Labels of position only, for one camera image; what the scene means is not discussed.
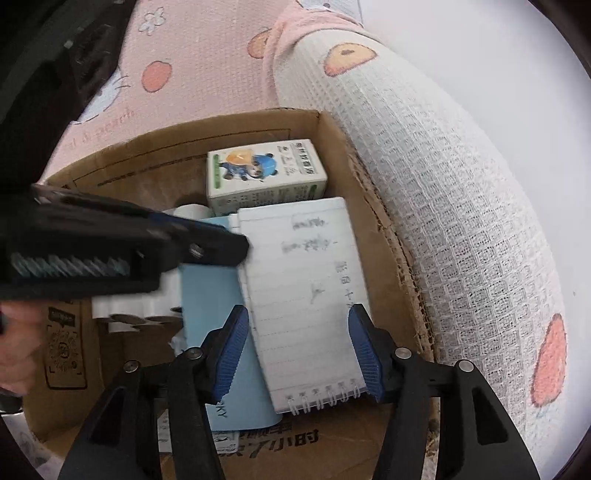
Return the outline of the person's hand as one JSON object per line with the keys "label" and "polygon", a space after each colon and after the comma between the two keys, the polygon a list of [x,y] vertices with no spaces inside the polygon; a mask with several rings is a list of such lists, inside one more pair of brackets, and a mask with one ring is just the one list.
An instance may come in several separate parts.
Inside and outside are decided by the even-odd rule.
{"label": "person's hand", "polygon": [[39,302],[3,301],[6,320],[1,335],[1,388],[24,396],[35,381],[37,351],[42,345]]}

